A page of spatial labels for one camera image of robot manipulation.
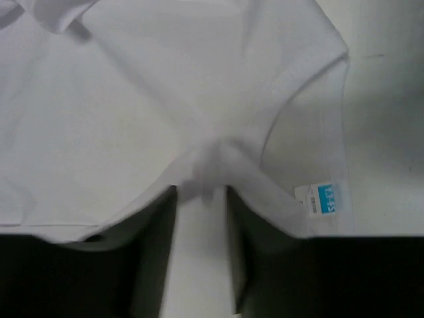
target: blue and white label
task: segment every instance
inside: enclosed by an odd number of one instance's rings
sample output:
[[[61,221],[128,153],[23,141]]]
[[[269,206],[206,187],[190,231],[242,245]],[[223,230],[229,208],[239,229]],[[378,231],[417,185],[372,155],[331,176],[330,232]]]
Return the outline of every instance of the blue and white label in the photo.
[[[332,183],[303,185],[295,188],[294,194],[311,217],[324,217],[336,213],[335,187]]]

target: blue label section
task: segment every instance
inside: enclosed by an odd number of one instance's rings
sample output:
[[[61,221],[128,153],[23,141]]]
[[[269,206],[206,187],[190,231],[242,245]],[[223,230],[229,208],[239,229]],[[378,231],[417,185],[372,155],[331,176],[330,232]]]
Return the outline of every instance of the blue label section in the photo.
[[[333,186],[331,184],[320,185],[318,187],[318,195],[322,214],[334,213],[336,211],[336,203],[334,201]]]

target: white table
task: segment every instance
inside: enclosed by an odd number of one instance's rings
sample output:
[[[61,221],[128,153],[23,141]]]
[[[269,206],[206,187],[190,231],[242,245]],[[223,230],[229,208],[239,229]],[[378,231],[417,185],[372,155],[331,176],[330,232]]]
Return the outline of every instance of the white table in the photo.
[[[356,229],[424,233],[424,2],[317,2],[350,48],[344,130]],[[219,293],[230,282],[224,218],[199,227],[212,218],[190,204],[192,213],[179,215],[162,317],[230,317],[229,295]],[[210,295],[199,293],[207,286]]]

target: white cloth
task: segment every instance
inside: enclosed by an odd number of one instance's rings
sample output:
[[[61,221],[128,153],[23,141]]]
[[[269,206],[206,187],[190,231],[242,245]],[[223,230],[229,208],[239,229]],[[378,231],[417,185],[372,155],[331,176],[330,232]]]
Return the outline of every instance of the white cloth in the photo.
[[[306,162],[306,184],[347,178],[347,49],[314,1],[19,3],[27,12],[0,30],[0,232],[79,240],[176,184],[185,197],[234,186],[298,237],[352,234],[348,199],[315,224],[290,193],[300,180],[273,180],[284,179],[278,168],[264,173],[274,125],[292,121],[288,101],[338,64],[319,89],[320,117],[299,134],[325,145],[320,165],[304,160],[300,143],[274,157]],[[37,21],[54,32],[69,27],[54,35]],[[316,180],[314,168],[328,180]]]

